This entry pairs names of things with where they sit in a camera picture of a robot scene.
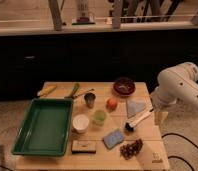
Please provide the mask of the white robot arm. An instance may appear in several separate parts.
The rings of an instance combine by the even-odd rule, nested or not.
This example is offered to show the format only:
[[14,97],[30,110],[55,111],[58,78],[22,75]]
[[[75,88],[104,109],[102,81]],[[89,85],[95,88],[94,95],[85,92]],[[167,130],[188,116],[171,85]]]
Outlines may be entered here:
[[155,108],[155,124],[160,126],[168,116],[167,108],[178,99],[198,111],[198,66],[184,62],[162,70],[157,76],[158,86],[150,97]]

